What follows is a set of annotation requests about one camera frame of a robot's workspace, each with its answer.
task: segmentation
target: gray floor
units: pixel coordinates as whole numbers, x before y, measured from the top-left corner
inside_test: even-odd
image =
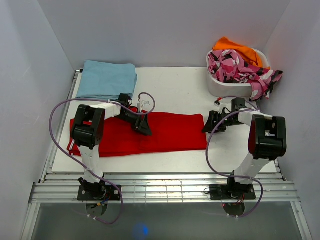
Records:
[[[253,203],[246,203],[246,209]],[[102,216],[112,220],[120,205]],[[73,211],[85,204],[41,204],[33,240],[301,240],[289,202],[261,203],[250,216],[226,217],[220,203],[126,204],[120,220],[104,225]]]

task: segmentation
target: orange cloth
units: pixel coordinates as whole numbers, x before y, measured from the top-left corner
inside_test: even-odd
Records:
[[[261,58],[250,47],[240,45],[233,41],[230,41],[227,37],[223,36],[219,41],[216,42],[215,46],[212,47],[212,50],[224,50],[224,49],[233,49],[236,50],[243,59],[251,65],[263,68],[263,63]]]

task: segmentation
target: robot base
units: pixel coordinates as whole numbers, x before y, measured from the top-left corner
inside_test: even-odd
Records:
[[[256,193],[254,190],[254,186],[250,184],[248,187],[249,191],[244,192],[244,200],[255,200]],[[210,199],[211,200],[237,200],[242,196],[242,193],[231,193],[227,190],[226,184],[210,184],[209,185]]]
[[[112,185],[105,185],[106,193],[109,196],[109,201],[119,201],[120,200],[120,194],[118,190]],[[78,201],[102,201],[103,199],[95,199],[91,196],[91,194],[88,191],[85,191],[85,188],[81,185],[79,187],[78,191]]]

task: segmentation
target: stack of folded towels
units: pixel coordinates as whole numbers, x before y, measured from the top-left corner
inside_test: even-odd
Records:
[[[133,64],[85,61],[76,98],[117,100],[120,94],[132,98],[137,78]]]

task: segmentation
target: white table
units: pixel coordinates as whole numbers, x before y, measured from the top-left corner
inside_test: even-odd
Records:
[[[210,95],[206,83],[206,68],[157,67],[137,68],[137,84],[133,95],[133,105],[137,104],[140,92],[150,93],[156,100],[156,112],[176,114],[202,114],[204,123],[214,106],[216,97]],[[76,97],[82,74],[78,75],[73,92]],[[75,117],[79,104],[98,104],[88,101],[70,103],[63,126],[60,145],[67,149],[70,137],[70,119]],[[220,172],[230,173],[236,169],[248,153],[250,128],[246,125],[228,127],[226,132],[216,134],[211,141],[209,157],[212,166]],[[204,150],[165,153],[148,153],[120,157],[100,158],[105,173],[212,173],[208,167]],[[57,151],[52,172],[83,173],[83,168]],[[263,173],[276,173],[274,162],[267,164]]]

